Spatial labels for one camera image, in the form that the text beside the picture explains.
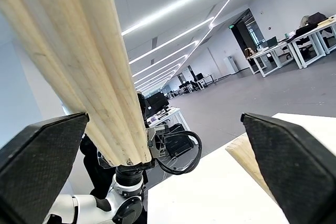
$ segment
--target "white table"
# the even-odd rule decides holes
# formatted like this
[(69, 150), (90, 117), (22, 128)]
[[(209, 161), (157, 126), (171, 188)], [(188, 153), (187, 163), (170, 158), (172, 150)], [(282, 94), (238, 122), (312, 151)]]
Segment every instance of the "white table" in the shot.
[(202, 81), (204, 81), (204, 83), (206, 85), (205, 79), (208, 78), (208, 77), (211, 77), (212, 83), (215, 83), (215, 79), (213, 78), (212, 73), (208, 74), (208, 75), (204, 76), (201, 80), (196, 81), (196, 83), (197, 83), (197, 85), (199, 86), (200, 89), (204, 89)]
[[(336, 154), (336, 118), (274, 117), (300, 124)], [(202, 158), (193, 172), (151, 188), (148, 224), (288, 224), (279, 206), (225, 150), (229, 144)]]
[[(151, 118), (148, 118), (147, 119), (147, 122), (151, 122), (151, 124), (149, 124), (149, 127), (155, 127), (157, 125), (159, 125), (160, 123), (168, 120), (168, 119), (172, 119), (172, 118), (175, 118), (179, 123), (182, 124), (183, 128), (186, 130), (186, 131), (190, 131), (190, 128), (186, 122), (186, 120), (184, 119), (182, 113), (181, 113), (181, 109), (180, 108), (175, 108), (175, 107), (170, 107), (169, 108), (170, 110), (168, 111), (168, 115), (165, 115), (163, 117), (161, 117), (160, 119), (156, 119), (154, 122), (151, 122)], [(193, 137), (191, 137), (191, 140), (197, 145), (198, 142), (196, 141), (196, 139), (194, 139)]]
[[(333, 36), (335, 36), (336, 38), (336, 30), (335, 30), (335, 25), (336, 25), (336, 18), (334, 21), (330, 22), (330, 23), (327, 23), (323, 26), (319, 26), (317, 28), (315, 28), (314, 30), (312, 31), (309, 31), (308, 33), (294, 39), (293, 41), (291, 41), (288, 46), (289, 46), (289, 49), (293, 52), (296, 53), (296, 55), (298, 56), (298, 58), (300, 59), (301, 61), (301, 64), (304, 68), (306, 68), (309, 64), (312, 64), (313, 62), (317, 61), (318, 59), (320, 59), (321, 57), (324, 57), (326, 56), (327, 54), (330, 53), (330, 51), (336, 49), (336, 46), (333, 46), (331, 48), (328, 48), (327, 45), (325, 44), (323, 38), (322, 38), (322, 35), (321, 35), (321, 31), (323, 31), (324, 29), (326, 28), (331, 28), (332, 30), (332, 33), (333, 33)], [(300, 49), (297, 45), (297, 42), (303, 38), (306, 38), (308, 37), (311, 44), (313, 45), (313, 48), (316, 52), (316, 56), (308, 61), (305, 61), (301, 52), (300, 52)]]
[[(267, 49), (265, 49), (265, 50), (263, 50), (263, 51), (261, 51), (261, 52), (256, 53), (255, 55), (250, 56), (248, 59), (253, 59), (253, 60), (254, 60), (254, 62), (256, 63), (256, 65), (257, 65), (257, 67), (258, 67), (259, 72), (261, 73), (261, 75), (262, 75), (263, 77), (266, 77), (267, 75), (269, 75), (269, 74), (273, 73), (274, 71), (280, 69), (281, 67), (283, 67), (284, 65), (288, 64), (289, 62), (291, 62), (291, 61), (293, 61), (293, 60), (295, 60), (295, 62), (297, 63), (298, 67), (301, 69), (301, 68), (302, 68), (302, 65), (301, 65), (301, 62), (300, 62), (299, 58), (297, 57), (296, 53), (293, 53), (293, 51), (290, 50), (290, 48), (288, 48), (288, 49), (289, 49), (291, 58), (288, 59), (288, 60), (286, 60), (285, 62), (281, 63), (281, 61), (280, 61), (280, 59), (279, 59), (279, 56), (277, 55), (276, 50), (277, 50), (278, 48), (284, 47), (284, 46), (286, 46), (286, 45), (287, 45), (286, 42), (281, 42), (281, 43), (279, 43), (278, 45), (276, 45), (276, 46), (274, 46), (274, 47), (267, 48)], [(271, 54), (271, 56), (272, 56), (272, 58), (273, 58), (273, 60), (274, 60), (274, 62), (275, 62), (275, 64), (276, 64), (277, 66), (276, 66), (276, 68), (274, 68), (274, 69), (268, 71), (267, 73), (264, 73), (263, 69), (266, 68), (266, 65), (265, 65), (264, 62), (262, 61), (262, 60), (263, 60), (263, 59), (262, 59), (262, 56), (267, 55), (267, 54)], [(261, 67), (261, 66), (260, 66), (260, 63), (259, 63), (258, 60), (257, 60), (258, 58), (261, 59), (261, 61), (262, 61), (263, 64), (264, 64), (264, 67)], [(256, 73), (256, 72), (253, 71), (251, 65), (250, 65), (250, 69), (251, 69), (251, 71), (252, 71), (253, 74)]]

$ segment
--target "gray floor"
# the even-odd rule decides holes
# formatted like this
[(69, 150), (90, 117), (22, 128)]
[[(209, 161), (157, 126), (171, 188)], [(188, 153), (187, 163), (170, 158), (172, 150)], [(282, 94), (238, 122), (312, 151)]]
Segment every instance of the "gray floor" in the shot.
[(249, 69), (170, 100), (203, 142), (203, 156), (244, 133), (243, 112), (336, 116), (336, 52), (299, 70), (292, 62), (263, 78)]

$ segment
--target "black cable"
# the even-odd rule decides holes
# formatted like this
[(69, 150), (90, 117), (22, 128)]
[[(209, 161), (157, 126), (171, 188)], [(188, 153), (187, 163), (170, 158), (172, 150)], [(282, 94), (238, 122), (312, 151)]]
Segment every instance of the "black cable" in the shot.
[(198, 142), (198, 152), (197, 152), (196, 157), (194, 158), (194, 160), (184, 170), (173, 170), (173, 169), (170, 169), (169, 167), (165, 166), (159, 159), (156, 159), (157, 163), (159, 164), (159, 166), (161, 167), (161, 169), (164, 172), (172, 174), (172, 175), (182, 175), (182, 174), (186, 174), (186, 173), (192, 172), (196, 168), (196, 166), (198, 165), (198, 163), (200, 162), (201, 155), (202, 155), (202, 141), (201, 141), (200, 137), (195, 132), (192, 132), (192, 131), (179, 131), (179, 132), (173, 132), (173, 133), (165, 134), (165, 136), (167, 136), (167, 137), (177, 136), (177, 135), (192, 136), (192, 137), (194, 137), (197, 140), (197, 142)]

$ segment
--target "wood grain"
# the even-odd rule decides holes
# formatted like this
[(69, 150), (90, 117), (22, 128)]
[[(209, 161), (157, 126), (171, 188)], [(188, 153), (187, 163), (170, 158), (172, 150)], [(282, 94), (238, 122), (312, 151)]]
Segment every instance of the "wood grain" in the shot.
[(112, 165), (151, 155), (113, 0), (0, 0), (44, 78)]
[(262, 189), (276, 202), (268, 188), (256, 161), (256, 156), (246, 133), (235, 138), (226, 147), (230, 155), (244, 168), (245, 171), (262, 187)]

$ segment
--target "computer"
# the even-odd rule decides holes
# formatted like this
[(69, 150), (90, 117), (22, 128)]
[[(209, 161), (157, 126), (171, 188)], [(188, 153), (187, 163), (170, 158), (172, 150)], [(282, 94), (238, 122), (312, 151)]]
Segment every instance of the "computer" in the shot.
[(278, 40), (277, 40), (277, 37), (273, 37), (272, 39), (269, 39), (267, 41), (267, 46), (268, 48), (271, 48), (271, 47), (275, 47), (278, 45)]
[(161, 110), (167, 111), (169, 105), (168, 98), (162, 93), (158, 92), (151, 97), (145, 99), (146, 104), (146, 119), (159, 113)]
[(195, 81), (199, 81), (203, 79), (203, 74), (199, 73), (198, 75), (196, 75), (196, 80)]

